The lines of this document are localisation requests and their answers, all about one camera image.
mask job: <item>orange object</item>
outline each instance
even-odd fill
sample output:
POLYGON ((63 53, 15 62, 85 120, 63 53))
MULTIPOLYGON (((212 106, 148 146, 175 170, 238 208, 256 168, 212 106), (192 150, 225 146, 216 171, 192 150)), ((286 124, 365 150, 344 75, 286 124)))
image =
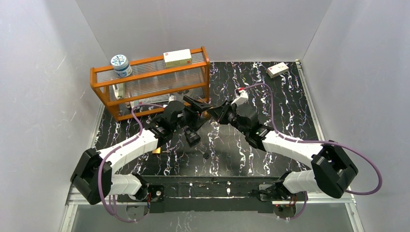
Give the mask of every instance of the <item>orange object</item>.
MULTIPOLYGON (((188 89, 202 89, 209 98, 210 62, 204 47, 190 50, 192 62, 166 68, 162 56, 131 61, 132 76, 120 78, 112 66, 90 69, 90 86, 116 121, 132 118, 125 103, 188 89), (117 100, 112 85, 125 83, 125 95, 117 100)), ((163 108, 135 113, 137 117, 162 112, 163 108)))

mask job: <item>marble tabletop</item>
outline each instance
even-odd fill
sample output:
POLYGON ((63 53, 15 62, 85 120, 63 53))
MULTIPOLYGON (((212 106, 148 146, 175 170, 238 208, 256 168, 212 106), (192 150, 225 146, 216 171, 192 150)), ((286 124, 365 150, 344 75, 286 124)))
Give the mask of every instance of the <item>marble tabletop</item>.
MULTIPOLYGON (((278 62, 212 62, 210 102, 220 105, 234 99, 234 90, 255 83, 267 83, 274 93, 274 121, 278 130, 294 137, 317 139, 308 102, 296 64, 286 62, 289 71, 270 78, 266 69, 278 62)), ((265 87, 248 90, 249 103, 258 111, 262 123, 270 122, 270 98, 265 87)), ((143 125, 154 115, 141 118, 143 125)), ((135 120, 116 122, 105 110, 95 140, 102 149, 119 143, 139 131, 135 120)), ((302 171, 307 167, 281 154, 254 149, 245 137, 229 125, 209 120, 199 130, 201 142, 189 147, 180 131, 164 145, 160 154, 148 152, 124 166, 120 173, 132 170, 142 175, 185 176, 281 176, 285 171, 302 171), (204 159, 202 152, 210 154, 204 159)))

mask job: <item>white metal frame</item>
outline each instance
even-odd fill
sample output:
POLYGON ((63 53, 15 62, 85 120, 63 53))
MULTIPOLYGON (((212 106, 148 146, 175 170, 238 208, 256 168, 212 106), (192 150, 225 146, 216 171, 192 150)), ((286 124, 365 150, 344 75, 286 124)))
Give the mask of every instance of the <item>white metal frame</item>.
MULTIPOLYGON (((313 124, 315 126, 316 133, 320 140, 324 140, 324 135, 323 135, 312 99, 310 97, 308 87, 306 85, 306 80, 305 80, 305 76, 303 75, 302 66, 300 64, 300 61, 296 60, 296 64, 297 64, 297 69, 299 71, 300 80, 302 82, 302 86, 305 91, 305 97, 309 105, 309 109, 310 109, 310 113, 312 116, 313 124)), ((104 106, 101 104, 98 117, 96 120, 96 124, 95 124, 95 129, 94 129, 94 132, 92 134, 92 137, 89 143, 89 147, 92 147, 92 145, 94 144, 95 137, 97 135, 98 128, 100 125, 100 121, 103 116, 103 112, 104 112, 104 106)), ((353 231, 354 232, 364 232, 360 217, 357 213, 356 200, 352 194, 345 193, 340 199, 335 199, 335 198, 329 197, 328 195, 318 191, 318 192, 309 192, 308 198, 309 200, 307 203, 309 204, 311 203, 322 203, 322 204, 323 203, 344 203, 346 206, 347 213, 349 215, 349 219, 350 219, 353 231)), ((273 205, 281 204, 281 203, 283 202, 282 201, 272 202, 273 205)), ((74 186, 71 186, 68 197, 67 197, 66 208, 65 208, 60 232, 71 232, 72 231, 73 222, 75 220, 75 216, 77 213, 77 207, 78 205, 81 205, 81 204, 88 204, 88 202, 74 186)), ((140 205, 140 204, 145 205, 146 203, 131 203, 131 204, 132 205, 140 205)))

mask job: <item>jar lid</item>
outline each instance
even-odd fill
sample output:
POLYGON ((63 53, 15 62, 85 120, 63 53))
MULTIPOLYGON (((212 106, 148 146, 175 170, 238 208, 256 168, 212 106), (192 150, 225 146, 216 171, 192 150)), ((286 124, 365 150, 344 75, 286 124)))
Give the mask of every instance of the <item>jar lid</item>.
POLYGON ((116 55, 111 59, 111 65, 114 69, 123 69, 126 68, 129 63, 125 55, 116 55))

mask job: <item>white backdrop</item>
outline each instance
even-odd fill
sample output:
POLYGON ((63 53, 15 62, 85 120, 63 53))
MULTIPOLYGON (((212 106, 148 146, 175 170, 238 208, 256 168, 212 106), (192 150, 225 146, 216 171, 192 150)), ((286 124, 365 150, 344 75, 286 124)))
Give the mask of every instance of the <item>white backdrop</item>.
POLYGON ((77 0, 108 58, 205 46, 212 61, 294 61, 331 0, 77 0))
MULTIPOLYGON (((410 225, 409 12, 405 0, 334 0, 302 62, 325 137, 363 152, 383 175, 378 193, 356 196, 369 232, 410 225)), ((375 172, 351 157, 353 190, 372 190, 375 172)))
POLYGON ((107 59, 74 0, 0 1, 0 231, 56 232, 107 59))

